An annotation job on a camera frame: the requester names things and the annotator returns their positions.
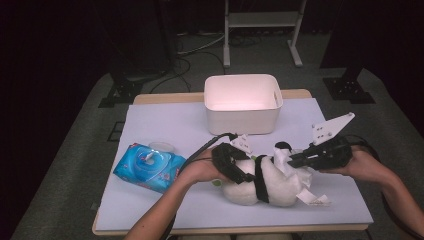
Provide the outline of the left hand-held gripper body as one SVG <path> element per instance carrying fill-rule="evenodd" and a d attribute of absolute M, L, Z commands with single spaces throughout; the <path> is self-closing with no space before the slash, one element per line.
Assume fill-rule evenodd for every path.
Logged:
<path fill-rule="evenodd" d="M 247 155 L 244 151 L 232 146 L 230 143 L 220 143 L 212 149 L 213 165 L 230 180 L 232 180 L 233 171 L 235 169 L 241 169 L 237 166 L 237 157 L 242 156 Z"/>

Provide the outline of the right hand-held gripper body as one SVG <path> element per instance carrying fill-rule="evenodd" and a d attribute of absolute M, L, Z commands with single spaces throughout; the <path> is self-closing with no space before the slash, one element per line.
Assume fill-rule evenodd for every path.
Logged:
<path fill-rule="evenodd" d="M 334 169 L 345 166 L 351 158 L 347 140 L 339 133 L 355 118 L 348 114 L 312 125 L 313 141 L 308 149 L 310 166 L 315 170 Z"/>

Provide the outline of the white wet wipe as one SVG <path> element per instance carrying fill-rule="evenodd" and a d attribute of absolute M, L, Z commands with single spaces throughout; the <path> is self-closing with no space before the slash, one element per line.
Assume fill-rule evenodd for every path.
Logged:
<path fill-rule="evenodd" d="M 288 164 L 291 160 L 289 149 L 274 148 L 274 165 L 284 175 L 285 182 L 289 188 L 301 191 L 309 189 L 312 182 L 312 173 L 307 167 L 294 168 Z"/>

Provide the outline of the panda plush toy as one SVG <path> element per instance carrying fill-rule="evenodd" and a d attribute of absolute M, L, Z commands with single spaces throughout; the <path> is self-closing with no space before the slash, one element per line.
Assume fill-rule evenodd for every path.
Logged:
<path fill-rule="evenodd" d="M 292 148 L 286 142 L 277 143 L 274 148 L 289 149 Z M 274 165 L 274 155 L 260 155 L 254 161 L 239 161 L 237 166 L 245 173 L 251 173 L 255 176 L 252 182 L 235 183 L 229 179 L 229 182 L 222 184 L 224 196 L 232 203 L 239 205 L 254 205 L 258 202 L 268 203 L 272 206 L 289 207 L 298 200 L 311 206 L 329 206 L 330 199 L 326 195 L 315 196 L 309 189 L 297 191 L 289 188 L 285 182 L 284 175 Z"/>

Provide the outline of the white plastic storage bin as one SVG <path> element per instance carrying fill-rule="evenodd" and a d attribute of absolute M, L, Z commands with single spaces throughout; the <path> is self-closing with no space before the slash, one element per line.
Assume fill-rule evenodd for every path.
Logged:
<path fill-rule="evenodd" d="M 204 84 L 210 133 L 269 134 L 283 106 L 280 86 L 269 74 L 211 76 Z"/>

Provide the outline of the blue wet wipes packet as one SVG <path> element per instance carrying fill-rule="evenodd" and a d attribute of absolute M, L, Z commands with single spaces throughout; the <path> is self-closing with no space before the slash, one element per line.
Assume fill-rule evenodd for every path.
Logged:
<path fill-rule="evenodd" d="M 130 145 L 113 173 L 131 184 L 164 193 L 175 181 L 186 159 L 134 143 Z"/>

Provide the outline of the person's left hand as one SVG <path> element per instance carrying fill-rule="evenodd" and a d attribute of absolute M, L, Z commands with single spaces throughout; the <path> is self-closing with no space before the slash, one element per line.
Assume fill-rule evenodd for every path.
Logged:
<path fill-rule="evenodd" d="M 213 180 L 227 181 L 228 178 L 213 165 L 211 149 L 203 151 L 177 178 L 178 182 L 188 185 Z"/>

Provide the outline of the person's right hand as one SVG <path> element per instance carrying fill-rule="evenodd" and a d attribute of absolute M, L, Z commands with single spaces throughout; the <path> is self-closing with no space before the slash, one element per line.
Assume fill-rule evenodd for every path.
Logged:
<path fill-rule="evenodd" d="M 383 165 L 375 159 L 365 147 L 354 145 L 351 147 L 352 158 L 346 166 L 321 170 L 321 173 L 341 174 L 350 176 L 356 180 L 372 181 L 374 174 L 383 168 Z"/>

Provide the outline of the black metal stand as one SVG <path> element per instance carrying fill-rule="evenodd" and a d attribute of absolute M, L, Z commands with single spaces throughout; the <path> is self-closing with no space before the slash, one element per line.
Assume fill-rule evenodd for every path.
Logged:
<path fill-rule="evenodd" d="M 107 96 L 100 101 L 99 108 L 113 108 L 116 104 L 131 104 L 143 88 L 143 83 L 139 79 L 122 69 L 112 69 L 110 76 L 113 84 Z"/>
<path fill-rule="evenodd" d="M 375 100 L 366 92 L 357 78 L 362 67 L 348 67 L 341 77 L 324 78 L 323 82 L 333 100 L 347 100 L 352 104 L 374 104 Z"/>

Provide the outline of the pale lilac table mat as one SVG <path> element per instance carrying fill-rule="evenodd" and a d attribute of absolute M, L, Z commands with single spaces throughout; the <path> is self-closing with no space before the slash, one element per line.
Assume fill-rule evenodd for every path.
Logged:
<path fill-rule="evenodd" d="M 270 155 L 279 141 L 305 149 L 312 141 L 312 125 L 324 116 L 313 98 L 286 99 L 274 131 L 253 135 L 254 153 Z M 190 156 L 211 139 L 203 103 L 140 104 L 129 107 L 117 154 L 133 143 L 165 142 L 175 153 Z M 314 173 L 311 192 L 325 195 L 327 206 L 302 201 L 287 208 L 265 203 L 241 206 L 228 201 L 220 188 L 198 183 L 190 188 L 172 229 L 175 235 L 260 232 L 364 230 L 373 218 L 350 177 Z M 159 199 L 159 193 L 110 175 L 93 225 L 96 235 L 123 235 Z"/>

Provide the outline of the white metal stand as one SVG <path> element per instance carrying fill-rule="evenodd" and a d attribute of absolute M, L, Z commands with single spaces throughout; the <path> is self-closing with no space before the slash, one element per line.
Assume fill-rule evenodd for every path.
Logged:
<path fill-rule="evenodd" d="M 277 28 L 292 27 L 292 38 L 287 41 L 293 62 L 296 67 L 302 67 L 303 62 L 298 53 L 296 44 L 302 25 L 307 0 L 301 0 L 297 11 L 287 12 L 252 12 L 231 13 L 229 11 L 229 0 L 225 0 L 224 9 L 224 43 L 223 43 L 223 65 L 231 65 L 229 34 L 235 28 Z"/>

